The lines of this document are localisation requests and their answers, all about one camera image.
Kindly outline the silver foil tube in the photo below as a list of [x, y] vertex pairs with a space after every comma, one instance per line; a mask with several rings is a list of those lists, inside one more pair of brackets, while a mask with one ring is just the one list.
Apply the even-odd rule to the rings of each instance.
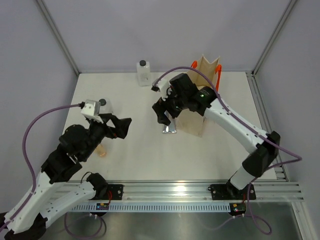
[[176, 127], [176, 122], [174, 119], [170, 120], [169, 125], [163, 125], [162, 129], [163, 134], [176, 134], [177, 133], [177, 127]]

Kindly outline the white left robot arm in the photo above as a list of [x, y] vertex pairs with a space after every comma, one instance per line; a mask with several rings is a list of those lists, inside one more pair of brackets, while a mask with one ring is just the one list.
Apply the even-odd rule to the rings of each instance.
[[64, 196], [50, 201], [81, 168], [104, 138], [124, 139], [131, 118], [119, 119], [111, 113], [102, 114], [102, 121], [89, 120], [89, 127], [69, 126], [59, 138], [59, 144], [41, 166], [35, 185], [9, 212], [1, 213], [0, 228], [7, 229], [6, 240], [38, 240], [47, 228], [69, 209], [86, 200], [110, 198], [109, 184], [99, 173], [87, 179]]

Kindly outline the white square bottle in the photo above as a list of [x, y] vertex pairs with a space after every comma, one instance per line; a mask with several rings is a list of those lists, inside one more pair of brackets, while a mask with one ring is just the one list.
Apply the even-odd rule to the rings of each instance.
[[113, 114], [112, 103], [109, 98], [101, 98], [99, 101], [99, 115]]

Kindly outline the canvas tote bag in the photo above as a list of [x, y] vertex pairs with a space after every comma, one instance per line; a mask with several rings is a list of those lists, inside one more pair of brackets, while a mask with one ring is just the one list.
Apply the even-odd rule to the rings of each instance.
[[[200, 59], [195, 60], [191, 64], [191, 67], [203, 73], [216, 87], [216, 90], [219, 89], [220, 77], [222, 72], [220, 56], [214, 61], [209, 62], [206, 57], [202, 55]], [[203, 87], [211, 87], [211, 85], [198, 73], [189, 70], [187, 72], [187, 75], [199, 90]], [[197, 112], [192, 112], [188, 109], [183, 110], [181, 114], [175, 119], [177, 130], [196, 137], [202, 137], [204, 122], [205, 117], [199, 115]]]

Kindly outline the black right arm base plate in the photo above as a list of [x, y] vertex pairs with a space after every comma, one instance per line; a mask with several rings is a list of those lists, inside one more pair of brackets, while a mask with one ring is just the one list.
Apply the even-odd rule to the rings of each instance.
[[211, 198], [214, 201], [223, 200], [256, 200], [256, 191], [254, 186], [247, 185], [243, 189], [239, 190], [234, 187], [232, 184], [219, 183], [211, 184], [207, 187], [207, 190], [211, 193]]

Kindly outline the peach liquid clear bottle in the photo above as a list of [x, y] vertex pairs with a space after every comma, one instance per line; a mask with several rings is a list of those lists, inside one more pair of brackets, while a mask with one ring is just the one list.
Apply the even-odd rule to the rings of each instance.
[[101, 143], [96, 147], [95, 151], [96, 151], [97, 155], [101, 158], [103, 158], [107, 155], [107, 151]]

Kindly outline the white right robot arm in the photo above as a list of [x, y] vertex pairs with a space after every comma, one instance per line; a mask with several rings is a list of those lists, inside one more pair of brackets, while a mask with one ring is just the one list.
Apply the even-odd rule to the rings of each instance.
[[249, 195], [249, 183], [261, 177], [277, 157], [280, 135], [257, 128], [218, 99], [218, 94], [209, 86], [198, 88], [186, 73], [180, 73], [171, 80], [161, 79], [151, 87], [161, 97], [152, 109], [160, 124], [169, 126], [183, 110], [196, 112], [212, 120], [231, 134], [248, 152], [240, 168], [225, 184], [211, 185], [211, 192], [230, 200], [240, 200]]

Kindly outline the clear square bottle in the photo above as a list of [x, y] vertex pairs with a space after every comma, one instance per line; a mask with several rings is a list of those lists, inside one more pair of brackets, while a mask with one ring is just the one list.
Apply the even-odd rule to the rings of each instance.
[[141, 87], [152, 84], [150, 63], [144, 59], [136, 64], [137, 81]]

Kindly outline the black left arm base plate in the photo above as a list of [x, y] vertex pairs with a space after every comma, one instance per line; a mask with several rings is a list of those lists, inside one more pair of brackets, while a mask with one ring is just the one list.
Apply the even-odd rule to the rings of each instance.
[[99, 189], [95, 195], [96, 200], [120, 201], [123, 197], [123, 184], [109, 184]]

